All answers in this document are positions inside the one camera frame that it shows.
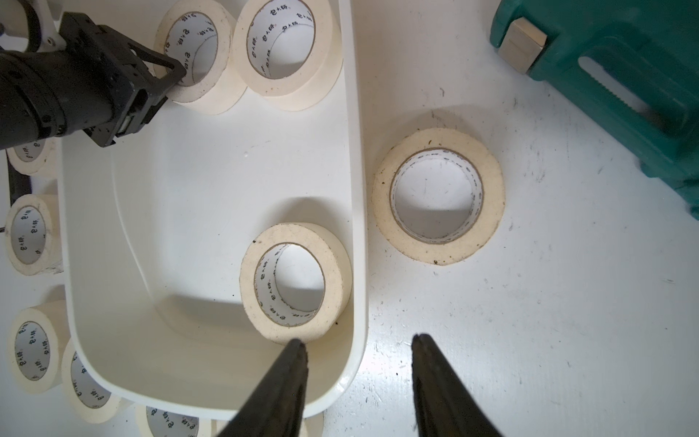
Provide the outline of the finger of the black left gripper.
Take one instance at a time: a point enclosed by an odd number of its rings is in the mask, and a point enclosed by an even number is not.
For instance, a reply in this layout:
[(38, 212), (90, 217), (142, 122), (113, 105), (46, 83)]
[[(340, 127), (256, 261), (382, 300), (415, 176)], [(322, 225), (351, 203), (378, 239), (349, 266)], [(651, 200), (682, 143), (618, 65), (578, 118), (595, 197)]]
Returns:
[(174, 58), (142, 46), (131, 46), (130, 50), (153, 78), (181, 82), (186, 76), (187, 70)]

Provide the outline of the cream masking tape roll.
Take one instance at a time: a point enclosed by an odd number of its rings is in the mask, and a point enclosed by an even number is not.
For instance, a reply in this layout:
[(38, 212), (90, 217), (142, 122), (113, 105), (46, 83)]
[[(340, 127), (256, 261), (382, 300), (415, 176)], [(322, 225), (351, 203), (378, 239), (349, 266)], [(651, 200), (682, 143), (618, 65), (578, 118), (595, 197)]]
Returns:
[(20, 197), (7, 214), (5, 248), (15, 270), (25, 276), (63, 271), (58, 196)]
[[(397, 211), (396, 193), (409, 167), (426, 160), (455, 163), (471, 182), (470, 214), (455, 231), (427, 238), (412, 231)], [(403, 255), (437, 266), (455, 264), (482, 249), (501, 223), (505, 210), (502, 168), (489, 149), (456, 129), (418, 130), (393, 146), (377, 170), (371, 193), (382, 235)]]
[[(299, 310), (281, 296), (276, 273), (290, 246), (305, 249), (320, 268), (324, 293), (316, 310)], [(287, 222), (266, 229), (249, 245), (240, 266), (240, 297), (249, 321), (267, 340), (313, 342), (344, 312), (352, 281), (350, 257), (332, 232), (317, 224)]]
[(57, 138), (37, 140), (8, 149), (7, 157), (12, 167), (20, 174), (56, 180), (60, 144), (61, 141)]
[(210, 419), (168, 412), (137, 405), (136, 423), (144, 437), (210, 437), (217, 435), (217, 424)]
[(63, 354), (69, 340), (65, 300), (20, 311), (7, 336), (9, 370), (18, 386), (38, 394), (62, 384)]
[(100, 385), (83, 364), (72, 340), (63, 353), (63, 389), (73, 411), (89, 424), (104, 424), (132, 405)]
[[(280, 38), (304, 32), (304, 58), (283, 66), (279, 57), (300, 53), (280, 47)], [(233, 58), (247, 86), (285, 111), (302, 111), (321, 102), (334, 87), (343, 63), (342, 35), (328, 1), (249, 1), (233, 38)]]
[(167, 93), (207, 115), (228, 111), (247, 89), (233, 59), (236, 19), (217, 1), (179, 1), (163, 17), (154, 49), (177, 60), (185, 76)]

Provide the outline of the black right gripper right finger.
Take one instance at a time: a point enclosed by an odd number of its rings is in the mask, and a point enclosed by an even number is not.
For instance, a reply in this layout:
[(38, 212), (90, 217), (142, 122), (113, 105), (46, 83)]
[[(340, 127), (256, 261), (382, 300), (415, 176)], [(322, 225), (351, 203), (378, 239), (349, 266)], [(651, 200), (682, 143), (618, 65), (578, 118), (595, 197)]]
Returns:
[(420, 436), (499, 436), (428, 334), (412, 339), (413, 400)]

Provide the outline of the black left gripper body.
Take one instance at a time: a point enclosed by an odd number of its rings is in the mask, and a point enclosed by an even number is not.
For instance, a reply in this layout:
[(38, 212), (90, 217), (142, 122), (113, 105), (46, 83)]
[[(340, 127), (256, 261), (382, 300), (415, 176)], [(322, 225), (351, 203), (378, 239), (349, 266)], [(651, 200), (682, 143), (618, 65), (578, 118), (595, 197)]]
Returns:
[(130, 50), (140, 43), (75, 12), (63, 15), (59, 34), (63, 50), (1, 53), (2, 149), (76, 131), (109, 147), (167, 101), (169, 80), (153, 78)]

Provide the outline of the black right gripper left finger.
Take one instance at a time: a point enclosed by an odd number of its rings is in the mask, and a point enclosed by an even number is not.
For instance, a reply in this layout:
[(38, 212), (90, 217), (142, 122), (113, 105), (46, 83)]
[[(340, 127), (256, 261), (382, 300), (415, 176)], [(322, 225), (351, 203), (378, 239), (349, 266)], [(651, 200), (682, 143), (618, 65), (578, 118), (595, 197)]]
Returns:
[(309, 377), (306, 345), (291, 340), (220, 436), (299, 436)]

